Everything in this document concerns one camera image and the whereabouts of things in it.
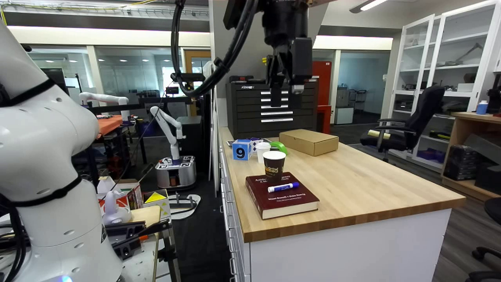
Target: paper cup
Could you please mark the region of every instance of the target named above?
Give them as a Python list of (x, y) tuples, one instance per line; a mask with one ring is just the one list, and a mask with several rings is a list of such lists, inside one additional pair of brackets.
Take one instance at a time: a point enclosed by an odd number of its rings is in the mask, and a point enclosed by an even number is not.
[(265, 174), (269, 182), (278, 182), (282, 179), (285, 156), (285, 153), (280, 151), (268, 151), (263, 153)]
[(270, 143), (261, 142), (256, 144), (256, 151), (258, 153), (258, 162), (260, 164), (263, 164), (265, 162), (263, 159), (263, 153), (268, 152), (269, 150), (271, 150), (271, 148), (272, 146), (270, 145)]

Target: book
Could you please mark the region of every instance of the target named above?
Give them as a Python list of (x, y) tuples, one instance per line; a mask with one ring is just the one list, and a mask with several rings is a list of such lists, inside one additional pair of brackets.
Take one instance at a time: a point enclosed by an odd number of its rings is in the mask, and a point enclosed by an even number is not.
[[(269, 193), (268, 187), (298, 182), (297, 188)], [(269, 183), (266, 175), (247, 176), (245, 186), (254, 200), (262, 219), (291, 215), (318, 209), (320, 201), (306, 186), (290, 172), (284, 172), (282, 179)]]

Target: glass cabinet door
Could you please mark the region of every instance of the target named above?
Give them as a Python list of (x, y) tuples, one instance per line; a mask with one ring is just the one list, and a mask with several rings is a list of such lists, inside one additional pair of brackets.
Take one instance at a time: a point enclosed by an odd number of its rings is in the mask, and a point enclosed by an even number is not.
[(433, 57), (427, 66), (427, 86), (446, 88), (445, 96), (470, 97), (464, 111), (475, 110), (477, 93), (484, 81), (488, 54), (499, 20), (498, 1), (484, 1), (442, 14), (434, 26), (436, 38), (430, 48)]
[(430, 15), (402, 29), (395, 94), (415, 96), (416, 90), (425, 86), (422, 85), (424, 61), (428, 54), (434, 17), (435, 15)]

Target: office chair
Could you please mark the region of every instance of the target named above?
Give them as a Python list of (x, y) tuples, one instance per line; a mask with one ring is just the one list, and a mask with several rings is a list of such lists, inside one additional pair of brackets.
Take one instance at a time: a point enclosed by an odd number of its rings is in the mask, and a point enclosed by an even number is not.
[[(501, 224), (501, 198), (492, 198), (483, 204), (483, 209), (496, 223)], [(501, 252), (491, 248), (477, 247), (471, 252), (471, 255), (477, 260), (483, 260), (486, 253), (501, 258)], [(480, 282), (485, 279), (500, 279), (499, 271), (474, 271), (468, 274), (469, 278), (465, 282)]]
[[(388, 150), (406, 151), (413, 149), (419, 137), (423, 133), (426, 125), (431, 120), (433, 115), (440, 109), (445, 88), (434, 85), (426, 88), (419, 96), (416, 106), (416, 111), (409, 117), (408, 120), (383, 118), (378, 122), (386, 123), (380, 125), (375, 130), (379, 130), (379, 137), (368, 135), (369, 131), (362, 134), (360, 143), (364, 146), (376, 146), (377, 150), (384, 152), (383, 161), (388, 162)], [(404, 135), (391, 134), (389, 139), (384, 139), (386, 130), (401, 131)]]

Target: red door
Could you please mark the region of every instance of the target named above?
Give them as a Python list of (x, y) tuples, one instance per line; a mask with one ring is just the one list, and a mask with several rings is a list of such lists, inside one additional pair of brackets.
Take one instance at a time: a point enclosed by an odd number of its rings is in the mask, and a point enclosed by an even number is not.
[(329, 104), (331, 92), (331, 69), (332, 63), (328, 61), (314, 61), (313, 75), (318, 76), (318, 105)]

